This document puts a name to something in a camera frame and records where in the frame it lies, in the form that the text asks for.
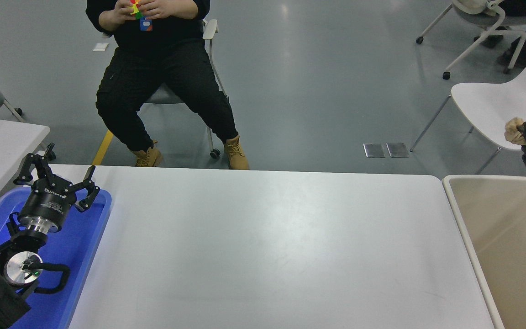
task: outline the black sweatshirt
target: black sweatshirt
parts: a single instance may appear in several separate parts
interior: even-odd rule
[[[210,10],[210,0],[193,0],[198,7],[194,19],[168,17],[152,21],[153,31],[141,31],[139,20],[126,21],[114,32],[99,24],[100,13],[115,8],[115,0],[86,0],[86,15],[98,31],[112,34],[119,48],[143,57],[159,56],[169,46],[185,39],[202,39],[202,19]]]

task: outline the gray floor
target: gray floor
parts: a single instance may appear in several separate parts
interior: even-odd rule
[[[215,63],[252,169],[474,173],[495,147],[468,133],[453,103],[409,158],[367,159],[363,151],[363,143],[411,146],[453,84],[502,83],[519,72],[503,75],[494,62],[505,40],[494,50],[478,48],[451,80],[441,79],[479,32],[450,12],[417,46],[447,3],[213,1],[207,18],[221,26]],[[83,0],[0,0],[0,89],[25,119],[50,126],[46,141],[56,143],[57,163],[90,164],[106,132],[94,102],[115,42],[92,51],[105,40],[84,10]],[[203,123],[185,106],[147,106],[142,117],[165,153],[163,166],[225,168],[225,159],[209,157]],[[13,119],[5,109],[0,118]],[[103,164],[132,163],[113,140]],[[483,173],[526,175],[520,154],[509,151]]]

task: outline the brown glove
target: brown glove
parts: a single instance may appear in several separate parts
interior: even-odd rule
[[[526,145],[525,138],[517,130],[517,126],[524,123],[521,118],[513,118],[505,125],[505,139],[517,145]]]

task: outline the blue tray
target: blue tray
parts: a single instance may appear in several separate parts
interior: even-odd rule
[[[0,244],[9,240],[5,223],[9,214],[20,211],[31,190],[19,187],[7,192],[0,199]],[[77,192],[80,199],[86,191]],[[90,264],[103,235],[109,218],[111,196],[100,190],[89,210],[78,212],[74,207],[68,213],[60,232],[50,233],[48,243],[38,251],[47,263],[65,264],[70,267],[70,277],[61,292],[56,294],[35,294],[27,298],[32,307],[12,329],[66,329],[73,317],[79,296],[84,286]],[[61,273],[44,271],[40,276],[40,287],[56,287]]]

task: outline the white chair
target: white chair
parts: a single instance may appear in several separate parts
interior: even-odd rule
[[[460,18],[462,18],[464,21],[467,21],[470,24],[474,24],[477,27],[480,27],[484,29],[479,37],[474,38],[474,43],[472,43],[464,52],[458,56],[453,62],[448,65],[445,70],[444,74],[442,75],[442,78],[444,80],[447,80],[450,78],[450,69],[456,65],[458,62],[460,62],[463,58],[465,58],[468,54],[474,50],[479,44],[481,44],[488,36],[507,36],[507,35],[513,35],[520,37],[520,41],[517,45],[517,48],[515,49],[515,52],[513,54],[513,58],[511,59],[511,62],[509,65],[505,68],[504,73],[507,74],[510,72],[510,70],[514,67],[515,62],[517,62],[517,58],[521,52],[521,48],[526,40],[526,32],[524,30],[511,30],[510,27],[517,27],[520,25],[526,25],[526,16],[521,17],[513,17],[513,16],[506,16],[505,11],[499,7],[496,2],[502,2],[502,1],[488,1],[488,10],[495,12],[497,15],[495,16],[489,16],[486,13],[482,13],[482,9],[478,13],[474,13],[472,11],[469,11],[467,8],[465,8],[458,0],[452,0],[452,3],[436,18],[432,23],[423,31],[421,32],[421,35],[416,40],[417,44],[421,44],[423,42],[423,37],[444,17],[447,12],[449,12],[452,8],[454,8],[455,12],[458,14]],[[507,30],[499,30],[497,31],[498,27],[506,27]]]
[[[219,87],[221,88],[221,91],[228,99],[228,95],[226,93],[225,87],[223,86],[223,83],[221,81],[221,78],[219,77],[219,73],[217,72],[215,68],[215,62],[213,60],[213,52],[212,52],[212,40],[215,37],[215,33],[218,33],[219,31],[219,25],[218,21],[216,19],[211,19],[210,21],[207,21],[206,19],[202,20],[202,27],[203,27],[203,33],[202,33],[202,39],[208,40],[208,56],[210,58],[210,64],[212,66],[212,70],[215,73],[216,80],[219,84]],[[103,38],[109,38],[110,35],[103,33]],[[145,102],[146,104],[181,104],[183,101],[174,94],[174,92],[168,88],[168,86],[164,83],[161,86],[159,86],[158,90],[155,91],[155,93]],[[214,144],[212,142],[212,130],[210,127],[206,126],[206,135],[208,136],[208,144],[210,147],[210,156],[213,159],[217,159],[221,156],[221,152],[214,147]]]
[[[459,110],[472,124],[470,133],[476,128],[497,145],[494,154],[480,167],[476,174],[480,174],[503,148],[521,150],[520,146],[507,142],[504,133],[505,123],[510,119],[520,117],[526,120],[526,68],[515,79],[507,83],[460,83],[453,86],[451,94],[444,100],[409,151],[415,150],[417,143],[450,98],[454,100]]]

